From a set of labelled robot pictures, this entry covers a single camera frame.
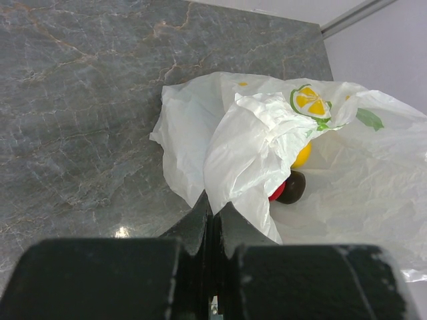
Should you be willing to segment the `yellow fake lemon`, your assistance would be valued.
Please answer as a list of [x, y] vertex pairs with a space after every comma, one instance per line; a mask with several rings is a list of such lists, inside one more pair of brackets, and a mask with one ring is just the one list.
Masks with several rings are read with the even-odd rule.
[[302, 167], [307, 160], [310, 158], [312, 152], [312, 144], [309, 142], [299, 153], [298, 156], [296, 157], [296, 160], [294, 161], [294, 163], [292, 164], [291, 168], [292, 169], [297, 169]]

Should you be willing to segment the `red fake apple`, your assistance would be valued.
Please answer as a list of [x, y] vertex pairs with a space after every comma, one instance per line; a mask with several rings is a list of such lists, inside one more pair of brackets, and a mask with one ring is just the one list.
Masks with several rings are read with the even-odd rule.
[[278, 197], [284, 192], [286, 188], [286, 181], [284, 181], [273, 193], [268, 197], [269, 201], [276, 201]]

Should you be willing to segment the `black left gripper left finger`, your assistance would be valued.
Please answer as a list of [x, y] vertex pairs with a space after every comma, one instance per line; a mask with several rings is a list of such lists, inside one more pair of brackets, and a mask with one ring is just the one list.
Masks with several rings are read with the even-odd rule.
[[202, 193], [191, 211], [159, 238], [179, 239], [185, 250], [191, 256], [196, 256], [205, 238], [208, 217], [211, 217], [210, 204], [207, 194]]

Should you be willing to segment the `white plastic bag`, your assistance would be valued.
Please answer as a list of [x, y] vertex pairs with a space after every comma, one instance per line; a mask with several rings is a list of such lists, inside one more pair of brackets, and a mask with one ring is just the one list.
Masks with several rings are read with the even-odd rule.
[[[165, 86], [150, 138], [188, 205], [207, 193], [277, 243], [373, 243], [426, 279], [426, 116], [348, 82], [215, 72]], [[312, 152], [292, 169], [308, 144]], [[290, 205], [268, 197], [303, 173]]]

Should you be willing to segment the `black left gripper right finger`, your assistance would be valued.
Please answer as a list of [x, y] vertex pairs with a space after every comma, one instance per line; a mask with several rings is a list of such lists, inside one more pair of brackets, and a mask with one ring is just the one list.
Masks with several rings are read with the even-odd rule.
[[241, 246], [278, 245], [254, 227], [231, 202], [214, 216], [213, 238], [219, 247], [220, 255], [228, 260]]

